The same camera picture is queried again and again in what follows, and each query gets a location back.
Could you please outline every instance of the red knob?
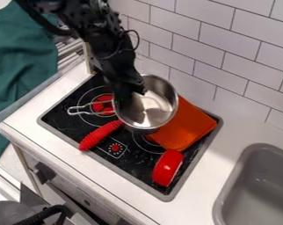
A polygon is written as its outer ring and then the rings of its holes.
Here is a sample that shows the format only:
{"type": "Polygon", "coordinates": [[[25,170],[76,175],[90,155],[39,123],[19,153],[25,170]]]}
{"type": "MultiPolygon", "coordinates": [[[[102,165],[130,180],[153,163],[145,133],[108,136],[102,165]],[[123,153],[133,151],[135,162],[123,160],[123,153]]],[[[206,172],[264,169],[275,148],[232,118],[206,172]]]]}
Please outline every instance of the red knob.
{"type": "Polygon", "coordinates": [[[120,145],[118,145],[118,144],[112,145],[112,151],[116,152],[116,151],[119,151],[119,150],[120,150],[120,145]]]}
{"type": "Polygon", "coordinates": [[[183,160],[184,156],[180,152],[167,150],[158,160],[152,172],[152,179],[161,186],[169,186],[183,160]]]}

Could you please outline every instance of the toy stove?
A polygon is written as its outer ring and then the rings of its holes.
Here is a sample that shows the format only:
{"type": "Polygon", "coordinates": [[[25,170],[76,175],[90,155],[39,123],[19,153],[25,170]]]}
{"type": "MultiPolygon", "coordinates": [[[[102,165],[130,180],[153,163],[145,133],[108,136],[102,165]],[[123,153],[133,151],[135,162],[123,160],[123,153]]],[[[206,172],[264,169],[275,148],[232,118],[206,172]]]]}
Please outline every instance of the toy stove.
{"type": "MultiPolygon", "coordinates": [[[[89,110],[92,113],[96,113],[92,115],[80,114],[69,116],[67,114],[68,108],[110,99],[112,99],[112,93],[105,86],[103,76],[96,74],[43,114],[40,117],[39,123],[78,149],[79,142],[87,134],[118,118],[111,112],[111,103],[92,104],[89,110]]],[[[208,147],[208,143],[213,140],[215,134],[216,130],[212,134],[207,134],[183,152],[185,159],[176,177],[174,177],[171,185],[168,187],[157,185],[151,179],[152,170],[165,149],[159,144],[147,140],[144,135],[135,134],[127,131],[125,128],[120,128],[99,143],[98,146],[86,152],[86,155],[117,172],[143,190],[150,192],[158,199],[170,201],[175,197],[188,175],[192,172],[195,164],[199,161],[200,156],[208,147]]]]}

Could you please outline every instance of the red utensil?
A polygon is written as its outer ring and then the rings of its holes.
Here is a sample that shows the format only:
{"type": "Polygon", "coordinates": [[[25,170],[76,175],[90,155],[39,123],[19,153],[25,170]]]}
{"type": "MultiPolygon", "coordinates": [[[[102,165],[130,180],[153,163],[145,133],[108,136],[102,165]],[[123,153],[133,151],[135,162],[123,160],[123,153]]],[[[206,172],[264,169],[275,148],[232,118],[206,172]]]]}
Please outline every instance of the red utensil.
{"type": "Polygon", "coordinates": [[[123,125],[124,123],[122,121],[115,120],[103,125],[102,127],[99,127],[98,129],[83,138],[83,140],[80,142],[79,149],[81,151],[87,151],[95,147],[99,142],[105,139],[106,136],[108,136],[113,131],[117,130],[123,125]]]}

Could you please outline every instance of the white countertop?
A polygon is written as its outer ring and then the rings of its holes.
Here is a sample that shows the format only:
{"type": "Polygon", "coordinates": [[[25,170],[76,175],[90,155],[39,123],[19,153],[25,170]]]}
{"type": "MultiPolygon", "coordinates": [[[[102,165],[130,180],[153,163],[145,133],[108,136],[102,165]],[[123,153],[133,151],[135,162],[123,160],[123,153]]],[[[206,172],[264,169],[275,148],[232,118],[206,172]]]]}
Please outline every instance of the white countertop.
{"type": "Polygon", "coordinates": [[[252,119],[247,111],[197,101],[197,106],[222,117],[224,125],[176,198],[162,202],[37,124],[42,113],[89,77],[81,63],[0,123],[0,130],[72,174],[140,224],[213,225],[214,201],[242,151],[259,142],[283,149],[283,130],[252,119]]]}

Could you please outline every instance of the black stovetop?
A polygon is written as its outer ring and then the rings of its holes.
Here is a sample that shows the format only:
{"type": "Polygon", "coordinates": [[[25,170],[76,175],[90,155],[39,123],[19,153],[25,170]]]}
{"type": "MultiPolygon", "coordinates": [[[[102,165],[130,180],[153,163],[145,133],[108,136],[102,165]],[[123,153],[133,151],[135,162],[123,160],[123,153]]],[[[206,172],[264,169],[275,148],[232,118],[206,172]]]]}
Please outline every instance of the black stovetop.
{"type": "MultiPolygon", "coordinates": [[[[74,105],[85,105],[99,99],[103,100],[103,95],[109,96],[110,94],[111,92],[105,86],[103,77],[101,75],[95,75],[42,116],[41,121],[54,128],[54,133],[61,134],[59,135],[61,138],[65,135],[76,143],[79,143],[88,133],[109,121],[116,120],[117,117],[109,113],[69,116],[67,114],[68,108],[74,105]]],[[[141,134],[133,134],[125,128],[121,128],[99,143],[96,148],[91,149],[91,151],[105,160],[104,165],[111,163],[127,175],[130,175],[126,176],[126,178],[131,178],[132,176],[142,181],[147,186],[144,189],[151,187],[162,195],[169,195],[182,178],[185,170],[197,155],[208,136],[209,134],[183,152],[185,159],[169,187],[157,185],[151,179],[151,172],[165,149],[148,141],[141,134]],[[112,151],[113,145],[118,145],[120,150],[118,152],[112,151]]]]}

